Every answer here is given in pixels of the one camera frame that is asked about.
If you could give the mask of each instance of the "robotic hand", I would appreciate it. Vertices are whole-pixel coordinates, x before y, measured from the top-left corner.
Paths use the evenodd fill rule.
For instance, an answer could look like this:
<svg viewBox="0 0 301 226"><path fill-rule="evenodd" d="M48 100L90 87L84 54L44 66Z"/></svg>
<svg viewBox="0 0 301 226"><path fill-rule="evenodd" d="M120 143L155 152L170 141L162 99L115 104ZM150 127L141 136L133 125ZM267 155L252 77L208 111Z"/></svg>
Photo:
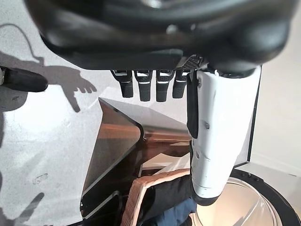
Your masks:
<svg viewBox="0 0 301 226"><path fill-rule="evenodd" d="M25 3L48 48L79 67L112 70L124 97L133 95L132 71L143 101L152 70L163 94L173 71L190 72L192 193L200 205L214 203L246 137L261 65L285 46L297 0Z"/></svg>

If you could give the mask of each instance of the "black edge trim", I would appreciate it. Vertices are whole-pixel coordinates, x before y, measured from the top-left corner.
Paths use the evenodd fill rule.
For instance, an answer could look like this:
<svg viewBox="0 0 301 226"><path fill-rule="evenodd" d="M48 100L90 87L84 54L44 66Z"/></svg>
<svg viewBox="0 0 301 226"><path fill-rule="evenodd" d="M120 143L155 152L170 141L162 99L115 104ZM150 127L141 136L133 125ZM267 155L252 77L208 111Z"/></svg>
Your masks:
<svg viewBox="0 0 301 226"><path fill-rule="evenodd" d="M257 103L258 103L260 82L261 82L261 74L260 74L260 79L259 79L259 84L258 84L258 89L257 89L257 94L256 94L256 99L255 99L255 104L254 104L254 110L253 110L253 117L252 117L252 125L251 125L251 132L250 132L249 150L248 150L247 161L251 160L251 150L252 150L252 144L253 144L253 136L254 136L254 128L255 128L255 119L256 119L256 112L257 112Z"/></svg>

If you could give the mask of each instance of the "white surface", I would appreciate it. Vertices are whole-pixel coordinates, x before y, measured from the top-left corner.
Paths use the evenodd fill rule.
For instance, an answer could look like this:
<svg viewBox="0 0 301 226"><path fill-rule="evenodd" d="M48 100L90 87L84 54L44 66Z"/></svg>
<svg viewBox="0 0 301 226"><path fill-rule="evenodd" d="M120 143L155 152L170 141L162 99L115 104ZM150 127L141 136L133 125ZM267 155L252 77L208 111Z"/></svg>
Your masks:
<svg viewBox="0 0 301 226"><path fill-rule="evenodd" d="M134 82L134 98L122 99L110 72L81 70L48 50L22 0L2 0L0 21L0 64L40 73L50 82L35 94L0 87L0 226L14 219L28 226L75 223L81 220L80 197L102 117L97 97L149 106L186 123L186 96L171 99L169 89L168 101L156 103L153 83L151 101L141 103ZM29 209L33 213L23 212Z"/></svg>
<svg viewBox="0 0 301 226"><path fill-rule="evenodd" d="M301 216L301 178L281 171L264 167L255 163L248 163L237 169L244 170L262 178L275 188L291 204Z"/></svg>
<svg viewBox="0 0 301 226"><path fill-rule="evenodd" d="M262 68L251 162L301 176L301 4L284 51Z"/></svg>
<svg viewBox="0 0 301 226"><path fill-rule="evenodd" d="M246 138L260 75L261 67L242 79L198 72L198 137L192 139L191 177L199 197L222 193Z"/></svg>

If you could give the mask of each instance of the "white robotic arm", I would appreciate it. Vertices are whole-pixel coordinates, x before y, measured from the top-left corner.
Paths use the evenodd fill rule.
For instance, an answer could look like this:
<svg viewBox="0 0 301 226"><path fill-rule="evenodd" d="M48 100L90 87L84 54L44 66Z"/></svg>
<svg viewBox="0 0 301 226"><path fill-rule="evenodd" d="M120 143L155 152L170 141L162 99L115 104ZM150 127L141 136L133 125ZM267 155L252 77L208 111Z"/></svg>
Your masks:
<svg viewBox="0 0 301 226"><path fill-rule="evenodd" d="M188 78L188 86L195 86L192 89L197 94L188 94L188 128L193 150L192 193L200 205L214 203L227 183L246 138L260 75L258 66L236 75L196 71ZM196 98L197 102L189 103ZM196 108L198 114L190 114ZM197 126L190 117L198 117Z"/></svg>

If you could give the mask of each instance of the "white cylinder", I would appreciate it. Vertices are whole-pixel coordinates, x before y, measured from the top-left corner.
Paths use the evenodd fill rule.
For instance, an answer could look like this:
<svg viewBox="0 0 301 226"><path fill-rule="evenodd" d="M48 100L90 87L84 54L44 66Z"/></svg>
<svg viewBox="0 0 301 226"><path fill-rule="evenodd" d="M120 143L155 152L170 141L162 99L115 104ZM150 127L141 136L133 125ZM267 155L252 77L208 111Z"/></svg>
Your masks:
<svg viewBox="0 0 301 226"><path fill-rule="evenodd" d="M240 79L198 71L198 138L192 139L191 177L195 193L222 193L246 138L261 67Z"/></svg>

